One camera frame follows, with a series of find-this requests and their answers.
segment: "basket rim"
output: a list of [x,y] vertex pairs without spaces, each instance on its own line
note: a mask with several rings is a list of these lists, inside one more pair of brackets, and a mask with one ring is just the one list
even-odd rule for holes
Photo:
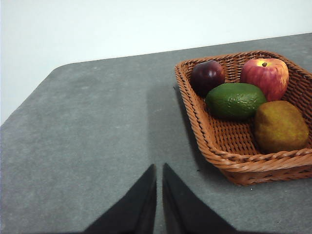
[[[272,56],[277,59],[284,61],[289,69],[295,70],[301,76],[307,76],[312,80],[312,74],[309,73],[304,68],[295,64],[293,61],[287,59],[286,57],[277,54],[272,51],[265,50],[252,50],[245,52],[238,52],[232,54],[207,56],[202,58],[187,59],[179,62],[175,66],[175,75],[178,82],[180,92],[184,105],[187,110],[187,115],[191,122],[191,127],[194,132],[198,147],[206,158],[206,160],[212,163],[219,169],[226,170],[229,172],[262,172],[271,171],[279,169],[287,169],[292,167],[312,165],[312,149],[304,148],[294,151],[280,151],[271,154],[257,154],[257,155],[240,155],[234,154],[226,151],[221,151],[217,149],[210,141],[209,135],[205,134],[205,130],[202,127],[201,119],[196,113],[195,100],[190,94],[190,90],[186,87],[186,77],[182,74],[182,67],[192,63],[205,62],[212,59],[228,59],[231,57],[245,56],[250,54],[264,54],[267,56]],[[237,160],[232,160],[232,158],[246,159],[246,162],[238,162]]]

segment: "dark red plum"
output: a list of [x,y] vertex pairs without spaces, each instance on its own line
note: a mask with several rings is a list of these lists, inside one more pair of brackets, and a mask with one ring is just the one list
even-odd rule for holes
[[210,90],[223,84],[224,80],[225,75],[220,63],[210,60],[193,68],[190,84],[197,95],[205,98]]

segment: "apple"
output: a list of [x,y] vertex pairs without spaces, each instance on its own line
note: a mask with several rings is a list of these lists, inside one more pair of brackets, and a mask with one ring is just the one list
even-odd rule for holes
[[191,73],[190,84],[194,91],[205,98],[210,90],[223,84],[225,75],[220,63],[214,60],[197,64]]
[[267,101],[276,101],[286,92],[288,76],[287,65],[280,59],[251,59],[242,68],[240,82],[258,86]]

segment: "gray table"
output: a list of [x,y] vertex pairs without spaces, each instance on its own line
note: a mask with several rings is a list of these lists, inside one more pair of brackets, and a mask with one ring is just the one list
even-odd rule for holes
[[312,71],[312,34],[59,67],[1,127],[3,234],[82,231],[165,162],[239,230],[312,233],[312,179],[238,187],[207,163],[176,84],[181,60],[274,51]]

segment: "wicker basket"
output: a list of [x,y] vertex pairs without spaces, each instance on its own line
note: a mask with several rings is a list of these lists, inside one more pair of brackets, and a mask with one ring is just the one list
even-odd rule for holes
[[[242,66],[250,59],[276,58],[289,70],[289,85],[283,100],[301,111],[309,126],[307,148],[262,154],[253,136],[253,119],[246,122],[226,121],[206,112],[204,99],[191,88],[189,78],[195,65],[208,60],[218,61],[225,71],[225,82],[239,82]],[[269,51],[248,51],[237,54],[186,60],[175,67],[198,147],[214,166],[237,185],[308,178],[312,176],[312,74],[292,61]]]

